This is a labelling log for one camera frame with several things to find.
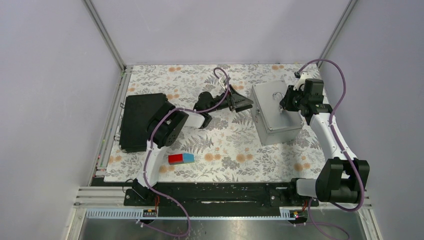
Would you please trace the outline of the black case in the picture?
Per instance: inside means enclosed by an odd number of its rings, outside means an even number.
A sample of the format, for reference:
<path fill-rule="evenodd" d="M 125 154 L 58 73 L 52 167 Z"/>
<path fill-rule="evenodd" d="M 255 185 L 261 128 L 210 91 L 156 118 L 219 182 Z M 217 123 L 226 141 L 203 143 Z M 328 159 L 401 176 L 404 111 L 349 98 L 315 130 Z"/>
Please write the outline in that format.
<path fill-rule="evenodd" d="M 164 93 L 129 95 L 125 98 L 118 144 L 122 152 L 146 151 L 149 121 L 167 100 Z"/>

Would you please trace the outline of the grey metal box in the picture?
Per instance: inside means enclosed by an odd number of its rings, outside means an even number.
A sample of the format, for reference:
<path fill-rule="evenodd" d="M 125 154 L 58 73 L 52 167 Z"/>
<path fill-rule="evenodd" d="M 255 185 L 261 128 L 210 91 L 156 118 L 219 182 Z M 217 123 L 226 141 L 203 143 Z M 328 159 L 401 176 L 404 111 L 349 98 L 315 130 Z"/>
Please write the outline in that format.
<path fill-rule="evenodd" d="M 251 88 L 250 112 L 262 146 L 292 141 L 303 127 L 300 113 L 280 106 L 287 88 L 283 80 L 257 83 Z"/>

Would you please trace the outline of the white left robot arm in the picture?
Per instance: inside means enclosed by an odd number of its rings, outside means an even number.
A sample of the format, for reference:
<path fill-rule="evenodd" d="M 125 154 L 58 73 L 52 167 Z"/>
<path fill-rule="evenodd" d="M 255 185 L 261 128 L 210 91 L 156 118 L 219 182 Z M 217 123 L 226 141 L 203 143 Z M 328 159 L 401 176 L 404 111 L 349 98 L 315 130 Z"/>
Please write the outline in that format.
<path fill-rule="evenodd" d="M 155 192 L 151 187 L 159 180 L 159 168 L 165 152 L 184 127 L 204 129 L 212 121 L 211 112 L 229 109 L 239 113 L 251 109 L 253 103 L 253 100 L 238 93 L 232 85 L 215 97 L 207 91 L 200 93 L 194 109 L 176 107 L 166 100 L 147 125 L 147 156 L 136 177 L 142 186 L 136 192 L 136 199 L 144 206 L 154 202 Z"/>

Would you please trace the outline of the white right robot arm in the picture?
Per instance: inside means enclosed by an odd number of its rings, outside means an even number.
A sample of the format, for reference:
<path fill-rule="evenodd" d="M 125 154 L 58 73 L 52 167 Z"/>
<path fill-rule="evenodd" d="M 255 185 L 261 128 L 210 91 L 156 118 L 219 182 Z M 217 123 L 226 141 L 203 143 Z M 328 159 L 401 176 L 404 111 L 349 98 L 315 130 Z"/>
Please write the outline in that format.
<path fill-rule="evenodd" d="M 324 103 L 324 82 L 320 79 L 301 79 L 289 85 L 280 108 L 286 112 L 299 113 L 312 129 L 321 146 L 326 162 L 317 178 L 294 178 L 287 191 L 287 201 L 293 206 L 301 205 L 307 198 L 320 202 L 356 204 L 365 200 L 365 187 L 370 165 L 360 160 L 348 148 L 336 122 L 333 108 Z"/>

